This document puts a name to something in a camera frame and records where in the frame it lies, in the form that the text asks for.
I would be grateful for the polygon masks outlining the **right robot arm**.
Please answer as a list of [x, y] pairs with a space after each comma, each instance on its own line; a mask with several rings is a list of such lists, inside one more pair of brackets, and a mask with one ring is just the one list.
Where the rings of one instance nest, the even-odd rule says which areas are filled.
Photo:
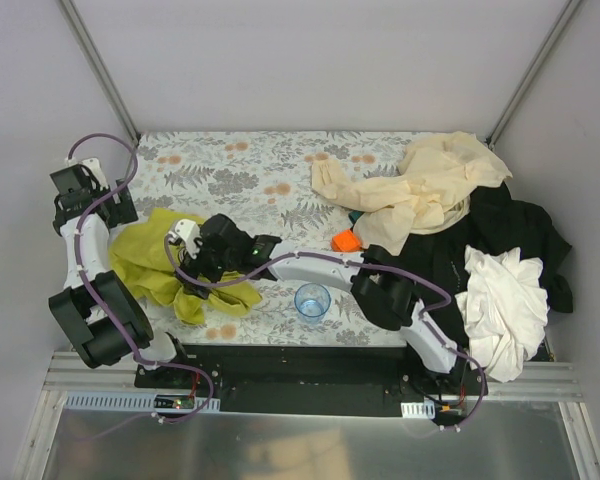
[[273, 235], [251, 236], [227, 216], [217, 214], [185, 236], [181, 267], [206, 281], [206, 292], [223, 285], [227, 272], [242, 280], [304, 281], [353, 296], [364, 318], [399, 333], [432, 374], [458, 375], [469, 359], [431, 314], [452, 303], [451, 295], [400, 265], [399, 258], [372, 245], [358, 253], [306, 250]]

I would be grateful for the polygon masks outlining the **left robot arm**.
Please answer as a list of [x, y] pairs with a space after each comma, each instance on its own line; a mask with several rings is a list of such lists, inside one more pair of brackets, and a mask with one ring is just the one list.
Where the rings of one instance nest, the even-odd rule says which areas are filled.
[[51, 174], [58, 190], [54, 230], [65, 242], [67, 276], [50, 311], [86, 366], [112, 366], [138, 352], [155, 370], [180, 360], [184, 350], [166, 332], [155, 332], [129, 289], [111, 268], [110, 230], [138, 219], [122, 180], [111, 188], [100, 162], [87, 158]]

